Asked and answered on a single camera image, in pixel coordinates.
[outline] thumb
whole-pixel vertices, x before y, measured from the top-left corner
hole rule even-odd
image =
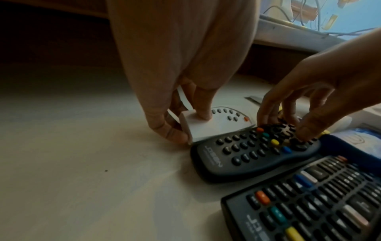
[[[210,120],[212,118],[210,108],[217,90],[218,89],[207,90],[199,86],[196,87],[193,95],[193,107],[202,119]]]
[[[329,101],[303,117],[296,127],[296,137],[303,141],[318,136],[328,127],[348,114],[350,105],[343,101]]]

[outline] white remote control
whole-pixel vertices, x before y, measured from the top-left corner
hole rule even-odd
[[[213,136],[254,127],[257,111],[255,106],[216,106],[212,107],[213,117],[209,121],[201,119],[195,110],[183,111],[179,120],[191,145]]]

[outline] black remote control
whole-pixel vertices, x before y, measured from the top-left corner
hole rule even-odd
[[[328,156],[222,198],[237,241],[376,240],[380,178]]]
[[[245,129],[213,137],[191,148],[198,174],[209,182],[254,177],[292,160],[305,160],[320,148],[312,139],[294,137],[293,125],[277,124]]]

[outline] green button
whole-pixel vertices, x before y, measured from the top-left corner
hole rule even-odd
[[[284,217],[281,211],[277,207],[271,207],[270,208],[271,214],[275,217],[276,221],[279,224],[285,224],[287,223],[287,219]]]

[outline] blue button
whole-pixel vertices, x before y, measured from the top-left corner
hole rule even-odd
[[[300,184],[302,184],[303,186],[305,186],[307,188],[313,186],[313,184],[302,174],[295,174],[294,178],[296,181],[300,182]]]
[[[289,147],[282,147],[282,151],[287,154],[291,153],[291,149]]]
[[[275,217],[275,219],[278,221],[279,224],[285,224],[287,223],[287,219],[283,216],[281,211],[277,207],[271,207],[270,212]]]

